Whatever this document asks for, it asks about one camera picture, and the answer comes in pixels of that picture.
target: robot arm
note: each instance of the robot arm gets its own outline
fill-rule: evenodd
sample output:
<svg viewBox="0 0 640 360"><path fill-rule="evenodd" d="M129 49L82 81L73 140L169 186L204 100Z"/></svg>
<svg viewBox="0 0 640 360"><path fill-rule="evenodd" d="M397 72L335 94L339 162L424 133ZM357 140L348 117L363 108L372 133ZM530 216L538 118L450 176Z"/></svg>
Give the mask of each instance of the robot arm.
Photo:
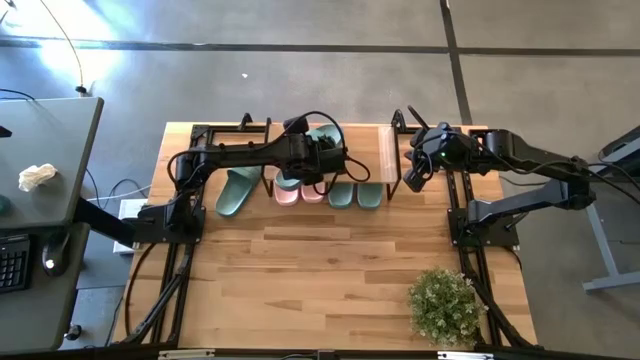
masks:
<svg viewBox="0 0 640 360"><path fill-rule="evenodd" d="M481 175L491 170L535 173L552 179L540 189L495 202L469 202L469 224L491 223L504 216L548 206L584 209L595 200L586 161L530 146L507 130L471 130L465 135L447 123L440 123L416 132L411 146L413 151L408 156L413 166L404 175L404 181L415 192L422 190L441 168Z"/></svg>

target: gray table surface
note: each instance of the gray table surface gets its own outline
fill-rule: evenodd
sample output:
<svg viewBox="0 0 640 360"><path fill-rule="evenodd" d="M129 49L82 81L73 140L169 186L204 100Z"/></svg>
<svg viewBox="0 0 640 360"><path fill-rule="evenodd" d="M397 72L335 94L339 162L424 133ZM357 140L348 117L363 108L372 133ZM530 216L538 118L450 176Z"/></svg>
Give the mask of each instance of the gray table surface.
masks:
<svg viewBox="0 0 640 360"><path fill-rule="evenodd" d="M11 210L1 229L57 226L71 221L104 101L101 98L0 102L0 125L13 132L0 139L0 195ZM30 192L18 189L18 174L49 163L58 173Z"/></svg>
<svg viewBox="0 0 640 360"><path fill-rule="evenodd" d="M69 228L70 262L59 277L45 274L40 260L49 232L43 230L36 235L31 286L0 294L0 354L54 350L62 345L62 337L69 329L89 230L84 223Z"/></svg>

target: desk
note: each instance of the desk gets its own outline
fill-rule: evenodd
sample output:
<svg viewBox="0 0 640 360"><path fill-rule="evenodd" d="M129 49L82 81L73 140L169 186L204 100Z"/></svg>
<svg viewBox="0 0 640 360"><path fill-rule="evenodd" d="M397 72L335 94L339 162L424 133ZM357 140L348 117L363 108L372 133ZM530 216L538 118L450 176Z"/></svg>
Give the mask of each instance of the desk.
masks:
<svg viewBox="0 0 640 360"><path fill-rule="evenodd" d="M154 173L151 204L173 194L171 155L186 149L193 123L168 123ZM261 134L216 134L227 144ZM348 145L354 139L347 138ZM401 137L401 152L409 149ZM410 166L402 159L403 169ZM401 184L375 211L332 209L326 203L281 207L256 187L233 218L213 210L226 181L215 172L205 190L205 235L195 252L180 347L284 349L433 349L414 336L406 293L422 270L459 269L449 245L446 180L437 174L421 193ZM497 173L472 176L477 198L503 196ZM158 296L167 246L142 264L131 297L135 326ZM529 341L536 342L522 275L513 255L486 249L496 302ZM140 252L136 253L137 263ZM167 334L173 304L165 317ZM124 338L123 312L114 340Z"/></svg>
<svg viewBox="0 0 640 360"><path fill-rule="evenodd" d="M80 199L80 189L103 103L101 98L0 103L0 125L13 132L0 139L0 194L11 201L10 211L0 215L0 232L37 235L29 288L0 294L0 352L57 349L69 329L89 236L84 221L71 224L78 208L96 208ZM56 176L28 193L18 190L20 171L45 163L58 169ZM42 247L51 229L62 226L69 227L69 266L63 275L49 277L41 265Z"/></svg>

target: potted plant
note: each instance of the potted plant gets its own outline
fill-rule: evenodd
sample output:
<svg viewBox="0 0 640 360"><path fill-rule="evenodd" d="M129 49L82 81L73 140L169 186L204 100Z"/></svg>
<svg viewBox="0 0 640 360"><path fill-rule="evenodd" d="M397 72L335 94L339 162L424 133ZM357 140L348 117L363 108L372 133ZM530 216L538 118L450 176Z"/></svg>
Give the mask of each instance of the potted plant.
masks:
<svg viewBox="0 0 640 360"><path fill-rule="evenodd" d="M409 306L414 331L441 346L474 345L486 311L471 280L440 268L425 271L409 288Z"/></svg>

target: gray floor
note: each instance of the gray floor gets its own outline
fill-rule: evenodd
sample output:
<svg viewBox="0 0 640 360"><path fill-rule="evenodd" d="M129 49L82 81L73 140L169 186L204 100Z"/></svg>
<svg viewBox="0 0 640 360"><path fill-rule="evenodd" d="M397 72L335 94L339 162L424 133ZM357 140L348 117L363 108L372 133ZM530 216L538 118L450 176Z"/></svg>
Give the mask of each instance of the gray floor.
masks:
<svg viewBox="0 0 640 360"><path fill-rule="evenodd" d="M47 3L77 39L447 44L437 0ZM640 48L635 21L640 5L634 0L450 0L450 5L459 46ZM7 16L0 35L60 33L41 8L25 5ZM77 68L65 46L54 42L40 49L0 48L0 84L40 98L75 96ZM196 51L197 45L190 50L79 51L85 82L106 101L89 165L101 194L123 177L149 183L167 121L234 121L247 111L257 119L284 119L317 109L339 121L382 123L396 108L412 104L430 123L461 122L448 54L220 52ZM510 129L533 145L594 160L603 145L640 123L638 57L460 60L474 124ZM90 184L85 186L91 196ZM506 194L522 191L506 183L504 188ZM637 218L638 209L617 194L596 190L603 208L624 207L629 219L633 214ZM115 213L117 208L112 202L108 210ZM611 238L633 241L622 239L620 226L609 225L621 222L609 220L610 213L603 210L602 215ZM622 225L638 226L630 221ZM554 350L637 357L640 286L590 296L582 291L583 281L605 275L586 213L542 210L520 223L518 231L540 343ZM640 267L640 246L612 246L621 270ZM129 268L129 260L110 249L107 239L96 234L90 239L79 284L87 289L78 298L74 321L84 324L91 336L65 346L101 345L106 339L111 321L107 313L116 308L122 290L100 288L123 285ZM100 313L86 310L99 302L105 304Z"/></svg>

